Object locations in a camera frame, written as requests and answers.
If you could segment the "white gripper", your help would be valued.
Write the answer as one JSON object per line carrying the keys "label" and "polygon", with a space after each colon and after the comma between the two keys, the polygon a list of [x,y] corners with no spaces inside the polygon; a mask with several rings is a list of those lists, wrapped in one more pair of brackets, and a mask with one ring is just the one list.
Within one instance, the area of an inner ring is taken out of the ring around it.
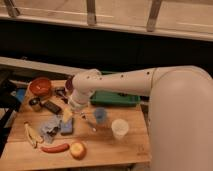
{"label": "white gripper", "polygon": [[[72,110],[82,110],[88,105],[92,93],[82,93],[78,90],[74,90],[68,98],[68,104],[71,106]],[[69,107],[63,110],[62,121],[67,123],[73,116],[73,112]]]}

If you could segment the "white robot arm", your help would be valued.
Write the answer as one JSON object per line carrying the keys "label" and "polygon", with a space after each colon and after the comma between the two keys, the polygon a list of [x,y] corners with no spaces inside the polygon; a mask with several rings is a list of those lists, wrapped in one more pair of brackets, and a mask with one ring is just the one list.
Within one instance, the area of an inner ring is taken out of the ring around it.
{"label": "white robot arm", "polygon": [[97,90],[147,96],[150,171],[213,171],[213,77],[196,66],[149,68],[72,80],[68,104],[80,111]]}

